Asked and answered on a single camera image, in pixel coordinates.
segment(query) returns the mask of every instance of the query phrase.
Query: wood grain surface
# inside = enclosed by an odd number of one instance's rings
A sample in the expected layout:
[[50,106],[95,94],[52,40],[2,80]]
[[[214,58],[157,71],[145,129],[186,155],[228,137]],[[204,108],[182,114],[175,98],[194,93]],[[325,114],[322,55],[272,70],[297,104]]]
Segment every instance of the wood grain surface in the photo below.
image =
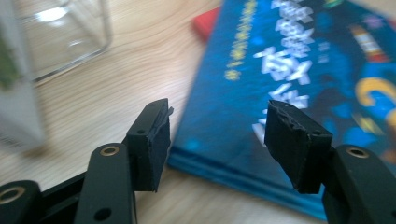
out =
[[[394,0],[360,0],[388,15]],[[94,149],[120,142],[143,107],[169,98],[174,136],[205,44],[191,19],[220,0],[111,0],[112,44],[102,55],[36,86],[48,139],[22,154],[0,151],[0,185],[48,189],[87,169]],[[158,193],[137,192],[139,223],[322,223],[277,204],[165,169]]]

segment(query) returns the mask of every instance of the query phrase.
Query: blue book cover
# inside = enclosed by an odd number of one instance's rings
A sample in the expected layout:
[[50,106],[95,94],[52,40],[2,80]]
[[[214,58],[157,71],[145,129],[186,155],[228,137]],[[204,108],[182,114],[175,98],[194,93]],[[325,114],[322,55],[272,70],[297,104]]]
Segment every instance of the blue book cover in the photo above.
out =
[[314,217],[268,153],[267,104],[288,102],[396,174],[396,25],[344,0],[226,0],[168,164]]

